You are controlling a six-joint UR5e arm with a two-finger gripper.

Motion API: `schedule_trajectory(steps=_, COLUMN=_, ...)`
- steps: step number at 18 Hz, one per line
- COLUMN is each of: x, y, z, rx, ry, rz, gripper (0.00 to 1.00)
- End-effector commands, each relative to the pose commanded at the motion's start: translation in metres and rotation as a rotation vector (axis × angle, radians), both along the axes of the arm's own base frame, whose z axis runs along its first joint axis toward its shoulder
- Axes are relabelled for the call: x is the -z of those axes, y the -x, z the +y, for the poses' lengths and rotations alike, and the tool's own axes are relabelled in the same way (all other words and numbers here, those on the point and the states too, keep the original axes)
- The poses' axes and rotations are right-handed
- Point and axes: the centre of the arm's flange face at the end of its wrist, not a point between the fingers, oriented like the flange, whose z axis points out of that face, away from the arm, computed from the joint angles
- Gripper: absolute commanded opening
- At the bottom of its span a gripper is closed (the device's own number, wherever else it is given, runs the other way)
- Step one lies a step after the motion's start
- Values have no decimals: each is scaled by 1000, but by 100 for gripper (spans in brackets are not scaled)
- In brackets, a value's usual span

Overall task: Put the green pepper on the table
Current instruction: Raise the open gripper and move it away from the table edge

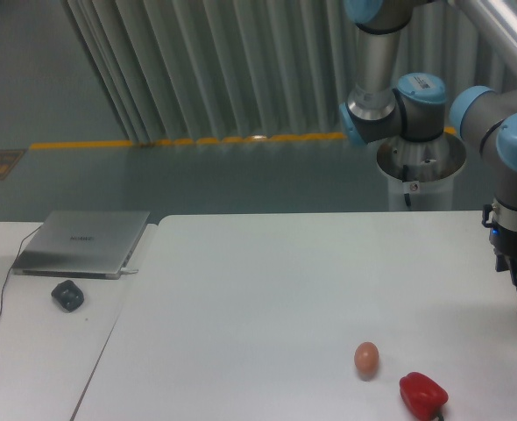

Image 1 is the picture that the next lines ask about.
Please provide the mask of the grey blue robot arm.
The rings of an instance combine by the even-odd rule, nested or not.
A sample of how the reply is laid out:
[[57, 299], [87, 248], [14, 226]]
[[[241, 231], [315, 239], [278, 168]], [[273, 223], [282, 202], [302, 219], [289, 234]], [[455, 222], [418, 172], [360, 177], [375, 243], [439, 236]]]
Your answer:
[[[517, 293], [517, 89], [497, 93], [474, 86], [446, 101], [443, 81], [426, 73], [392, 78], [400, 32], [413, 16], [414, 1], [347, 1], [359, 30], [357, 81], [339, 111], [353, 144], [379, 142], [379, 168], [401, 182], [401, 201], [411, 207], [426, 183], [451, 178], [473, 146], [496, 177], [494, 198], [482, 224], [496, 257]], [[517, 1], [456, 1], [517, 74]]]

